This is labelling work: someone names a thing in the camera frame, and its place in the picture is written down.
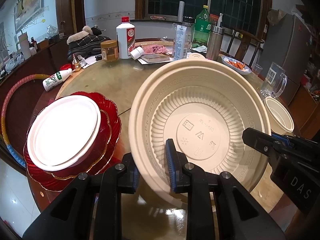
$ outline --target gray refrigerator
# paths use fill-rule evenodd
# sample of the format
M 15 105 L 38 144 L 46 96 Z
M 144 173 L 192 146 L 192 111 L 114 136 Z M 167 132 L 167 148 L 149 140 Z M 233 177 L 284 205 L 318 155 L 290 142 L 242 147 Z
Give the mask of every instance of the gray refrigerator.
M 310 32 L 295 15 L 286 14 L 277 25 L 269 25 L 263 52 L 258 59 L 266 77 L 272 62 L 285 70 L 287 85 L 280 96 L 289 105 L 297 92 L 311 53 Z

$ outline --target orange food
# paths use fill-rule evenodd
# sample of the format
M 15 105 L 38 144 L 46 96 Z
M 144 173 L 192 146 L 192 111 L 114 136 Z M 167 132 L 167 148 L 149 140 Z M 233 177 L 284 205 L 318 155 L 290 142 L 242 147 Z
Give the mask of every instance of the orange food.
M 243 63 L 241 63 L 241 62 L 232 62 L 232 61 L 230 61 L 229 62 L 229 64 L 230 65 L 233 65 L 234 67 L 236 67 L 236 68 L 238 68 L 238 69 L 240 69 L 240 70 L 242 70 L 243 68 L 244 68 L 244 64 Z

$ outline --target green plastic bottle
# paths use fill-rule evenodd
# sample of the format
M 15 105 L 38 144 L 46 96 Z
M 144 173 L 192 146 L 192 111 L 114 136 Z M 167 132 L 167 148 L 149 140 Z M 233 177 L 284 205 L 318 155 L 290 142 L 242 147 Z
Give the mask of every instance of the green plastic bottle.
M 196 17 L 195 30 L 192 39 L 192 48 L 202 45 L 207 47 L 211 30 L 211 18 L 208 12 L 208 6 L 204 5 L 203 10 Z

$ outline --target fur trim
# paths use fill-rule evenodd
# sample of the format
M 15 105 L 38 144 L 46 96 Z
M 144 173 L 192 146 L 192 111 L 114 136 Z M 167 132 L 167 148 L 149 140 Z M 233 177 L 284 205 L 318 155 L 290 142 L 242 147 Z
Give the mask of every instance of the fur trim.
M 90 35 L 93 35 L 93 32 L 88 25 L 84 26 L 82 30 L 88 32 Z
M 69 45 L 73 41 L 81 40 L 88 35 L 89 35 L 89 33 L 85 32 L 85 31 L 81 31 L 79 33 L 73 34 L 67 39 L 67 44 Z

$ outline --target red bottle cap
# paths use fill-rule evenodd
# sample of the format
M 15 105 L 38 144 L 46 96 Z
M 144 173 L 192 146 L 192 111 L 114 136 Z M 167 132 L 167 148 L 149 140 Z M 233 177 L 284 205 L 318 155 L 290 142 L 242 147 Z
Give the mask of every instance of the red bottle cap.
M 127 22 L 129 22 L 129 16 L 123 16 L 123 17 L 121 17 L 121 22 L 122 22 L 122 23 L 127 23 Z

